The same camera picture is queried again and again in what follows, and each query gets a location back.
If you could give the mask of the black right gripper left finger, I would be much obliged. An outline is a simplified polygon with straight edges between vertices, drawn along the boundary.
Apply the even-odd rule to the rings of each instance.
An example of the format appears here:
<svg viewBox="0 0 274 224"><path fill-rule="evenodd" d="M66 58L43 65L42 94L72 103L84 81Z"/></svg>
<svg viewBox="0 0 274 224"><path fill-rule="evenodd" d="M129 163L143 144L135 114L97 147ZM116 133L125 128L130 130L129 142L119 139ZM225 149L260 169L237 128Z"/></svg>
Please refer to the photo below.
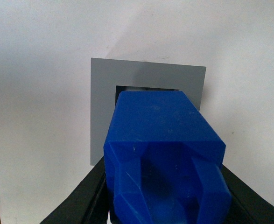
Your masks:
<svg viewBox="0 0 274 224"><path fill-rule="evenodd" d="M42 224L106 224L109 202L104 158Z"/></svg>

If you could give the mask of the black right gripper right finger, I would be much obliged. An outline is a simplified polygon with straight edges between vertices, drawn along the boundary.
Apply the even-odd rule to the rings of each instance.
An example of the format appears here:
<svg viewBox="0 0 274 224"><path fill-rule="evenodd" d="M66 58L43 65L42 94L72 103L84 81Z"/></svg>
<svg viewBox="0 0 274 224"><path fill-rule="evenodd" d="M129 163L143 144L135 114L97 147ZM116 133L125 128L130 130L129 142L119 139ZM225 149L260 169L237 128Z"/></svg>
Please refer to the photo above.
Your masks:
<svg viewBox="0 0 274 224"><path fill-rule="evenodd" d="M274 206L259 196L227 167L221 169L232 195L225 224L274 224Z"/></svg>

